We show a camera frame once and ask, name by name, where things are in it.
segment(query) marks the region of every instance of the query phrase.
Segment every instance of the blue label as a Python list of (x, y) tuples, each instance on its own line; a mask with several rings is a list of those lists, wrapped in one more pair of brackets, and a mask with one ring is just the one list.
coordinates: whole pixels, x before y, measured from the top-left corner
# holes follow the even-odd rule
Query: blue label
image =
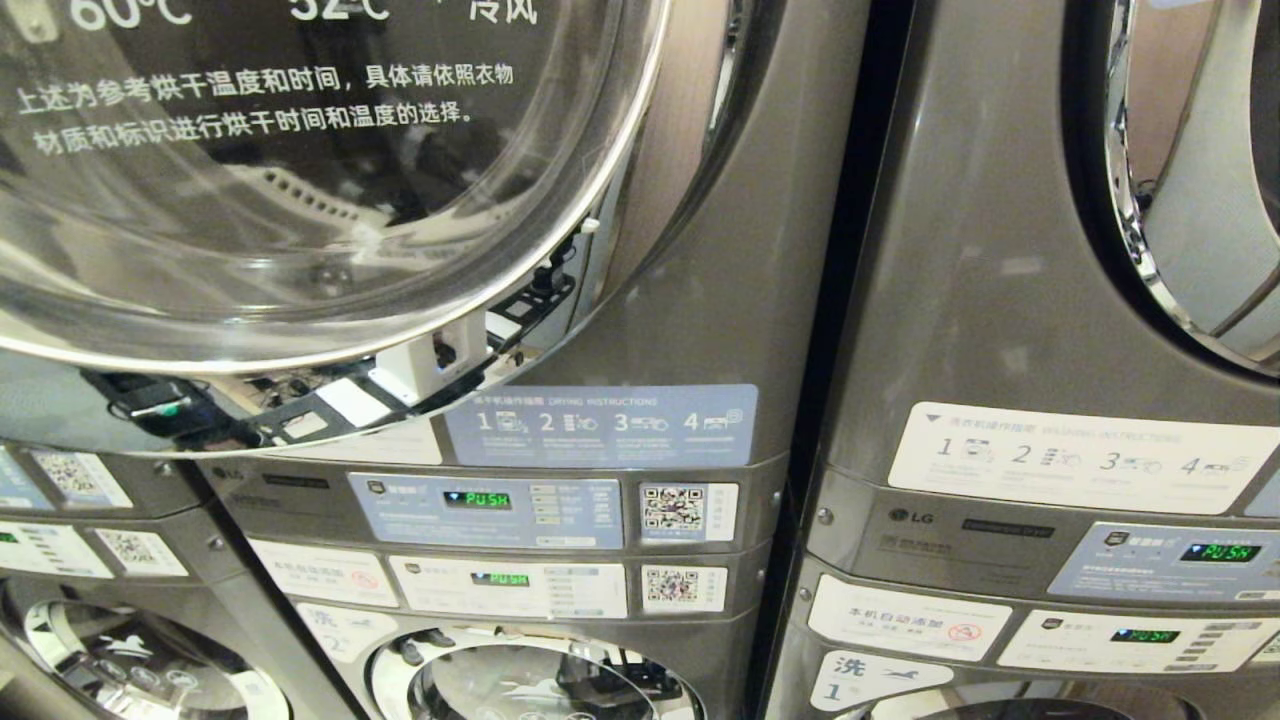
[(622, 547), (614, 479), (522, 480), (351, 473), (374, 536), (462, 547)]
[(1253, 498), (1244, 514), (1251, 518), (1280, 518), (1280, 470), (1262, 486), (1262, 492)]
[(1051, 594), (1160, 602), (1280, 600), (1280, 530), (1094, 523)]
[(54, 506), (40, 492), (31, 475), (18, 465), (9, 451), (0, 447), (0, 507), (24, 510), (52, 510)]
[(755, 386), (499, 387), (445, 415), (458, 460), (498, 468), (739, 468)]

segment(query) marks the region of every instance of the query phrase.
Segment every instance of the stacked washer dryer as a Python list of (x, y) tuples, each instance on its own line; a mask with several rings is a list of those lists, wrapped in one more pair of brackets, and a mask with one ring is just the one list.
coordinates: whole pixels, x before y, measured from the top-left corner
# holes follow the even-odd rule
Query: stacked washer dryer
[(179, 4), (0, 15), (0, 436), (198, 455), (370, 714), (736, 717), (867, 3)]
[(5, 716), (353, 712), (195, 468), (9, 445), (0, 470)]
[(765, 717), (1280, 717), (1275, 12), (919, 4)]

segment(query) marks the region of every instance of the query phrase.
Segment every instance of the drying instructions label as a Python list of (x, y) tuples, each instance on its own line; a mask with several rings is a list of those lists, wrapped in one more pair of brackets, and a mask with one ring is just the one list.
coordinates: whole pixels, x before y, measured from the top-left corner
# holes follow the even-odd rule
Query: drying instructions label
[(888, 484), (1018, 502), (1217, 515), (1280, 428), (1059, 415), (920, 402)]
[(9, 454), (9, 448), (3, 446), (0, 446), (0, 507), (54, 509), (45, 493), (31, 480), (31, 475)]
[(44, 523), (0, 521), (0, 568), (79, 578), (113, 577), (76, 528)]
[(833, 650), (822, 659), (809, 705), (838, 712), (873, 700), (948, 683), (955, 673), (945, 665)]
[(31, 457), (72, 506), (133, 507), (115, 475), (96, 455), (33, 450)]
[(282, 592), (383, 607), (399, 605), (381, 562), (371, 552), (248, 542)]
[(125, 575), (186, 577), (187, 568), (169, 550), (169, 544), (156, 533), (97, 528), (93, 530), (102, 544), (124, 568)]
[(1280, 601), (1280, 530), (1094, 523), (1048, 592), (1194, 605)]
[(1006, 667), (1074, 673), (1231, 673), (1280, 618), (1147, 618), (1033, 610), (1000, 656)]
[(750, 384), (502, 387), (448, 413), (458, 460), (499, 468), (736, 468), (751, 460)]
[(622, 565), (392, 556), (410, 607), (458, 615), (626, 618)]
[(645, 612), (723, 612), (728, 568), (645, 565)]
[(351, 473), (384, 542), (461, 547), (622, 547), (616, 479), (442, 478)]
[(325, 655), (338, 662), (355, 662), (362, 650), (397, 628), (396, 620), (381, 612), (308, 602), (298, 603), (297, 610)]
[(818, 580), (809, 626), (836, 642), (977, 662), (1011, 607)]

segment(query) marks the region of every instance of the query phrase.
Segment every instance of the lg washing machine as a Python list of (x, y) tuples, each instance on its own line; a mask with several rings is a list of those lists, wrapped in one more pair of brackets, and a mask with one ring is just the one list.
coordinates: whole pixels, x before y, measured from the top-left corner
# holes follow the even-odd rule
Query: lg washing machine
[(1280, 717), (1274, 13), (916, 5), (767, 716)]

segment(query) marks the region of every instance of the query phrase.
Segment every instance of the white sticker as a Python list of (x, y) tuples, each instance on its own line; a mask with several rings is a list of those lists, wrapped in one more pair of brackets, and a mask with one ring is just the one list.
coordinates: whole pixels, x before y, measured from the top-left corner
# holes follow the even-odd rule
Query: white sticker
[(644, 565), (645, 612), (723, 612), (728, 568)]
[(1076, 507), (1217, 515), (1280, 428), (1059, 415), (920, 402), (888, 484)]
[(1149, 618), (1033, 610), (1000, 656), (1006, 667), (1076, 673), (1231, 673), (1280, 618)]
[(282, 450), (273, 455), (333, 460), (337, 462), (376, 462), (381, 465), (439, 465), (444, 461), (431, 421), (397, 423), (385, 430), (339, 439), (316, 447)]
[(114, 577), (76, 528), (44, 523), (0, 523), (0, 568), (81, 578)]
[(187, 568), (169, 550), (164, 538), (156, 533), (133, 530), (114, 530), (97, 528), (93, 530), (106, 548), (124, 566), (127, 575), (170, 575), (186, 577)]
[(882, 697), (941, 685), (952, 678), (955, 673), (945, 665), (833, 650), (822, 659), (809, 705), (837, 712)]
[(818, 580), (809, 626), (836, 642), (977, 662), (1014, 610), (966, 600)]
[(248, 542), (283, 592), (360, 605), (399, 606), (381, 562), (371, 552)]
[(31, 457), (70, 505), (133, 507), (128, 493), (96, 455), (33, 450)]
[(302, 621), (311, 629), (325, 655), (338, 662), (355, 662), (370, 644), (396, 632), (399, 625), (381, 612), (298, 603)]
[(626, 618), (622, 565), (392, 556), (413, 610), (516, 618)]

